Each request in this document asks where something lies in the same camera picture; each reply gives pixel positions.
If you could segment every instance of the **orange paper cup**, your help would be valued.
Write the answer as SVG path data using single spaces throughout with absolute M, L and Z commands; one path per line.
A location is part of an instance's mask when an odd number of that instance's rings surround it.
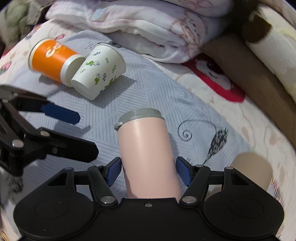
M 29 54 L 29 68 L 67 86 L 85 58 L 53 39 L 39 41 Z

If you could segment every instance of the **gray lid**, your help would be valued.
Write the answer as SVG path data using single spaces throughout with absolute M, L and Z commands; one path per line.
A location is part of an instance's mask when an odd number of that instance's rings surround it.
M 160 118 L 164 120 L 159 110 L 153 109 L 153 108 L 140 108 L 140 109 L 131 110 L 123 114 L 119 118 L 118 123 L 114 125 L 114 129 L 118 131 L 119 127 L 121 127 L 123 124 L 129 121 L 133 121 L 133 120 L 145 118 L 145 117 L 155 117 L 155 118 Z

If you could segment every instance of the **white cloth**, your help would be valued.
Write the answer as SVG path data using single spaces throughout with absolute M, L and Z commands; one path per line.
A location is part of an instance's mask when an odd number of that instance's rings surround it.
M 163 0 L 208 17 L 221 17 L 231 12 L 233 0 Z
M 112 33 L 108 36 L 123 47 L 164 63 L 194 58 L 228 22 L 156 0 L 58 0 L 46 17 Z

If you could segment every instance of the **bed sheet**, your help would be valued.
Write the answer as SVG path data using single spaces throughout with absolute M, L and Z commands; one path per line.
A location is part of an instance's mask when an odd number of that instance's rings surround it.
M 79 31 L 76 27 L 54 20 L 36 26 L 0 59 L 0 84 L 9 83 L 17 70 L 27 62 L 30 49 L 39 40 L 70 37 Z M 209 57 L 201 54 L 183 65 L 152 62 L 211 105 L 249 143 L 254 152 L 267 158 L 274 172 L 274 196 L 285 210 L 285 219 L 277 237 L 284 241 L 295 241 L 296 155 L 286 137 Z M 16 240 L 17 236 L 9 228 L 5 215 L 2 214 L 2 217 L 8 237 Z

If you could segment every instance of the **metal screw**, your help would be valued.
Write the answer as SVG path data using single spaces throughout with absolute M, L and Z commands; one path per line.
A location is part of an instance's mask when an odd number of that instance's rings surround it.
M 110 203 L 113 203 L 115 202 L 115 197 L 112 197 L 112 196 L 104 196 L 101 198 L 101 202 L 104 203 L 104 204 L 110 204 Z
M 52 149 L 52 153 L 53 153 L 53 154 L 57 154 L 57 148 L 56 148 L 56 147 L 54 147 L 54 148 Z
M 192 203 L 195 203 L 197 201 L 197 199 L 193 196 L 185 196 L 182 198 L 182 201 L 187 204 L 192 204 Z
M 21 140 L 13 140 L 12 141 L 12 146 L 16 148 L 22 148 L 24 146 L 24 143 Z
M 42 135 L 44 137 L 50 137 L 50 134 L 47 131 L 41 131 L 40 135 Z

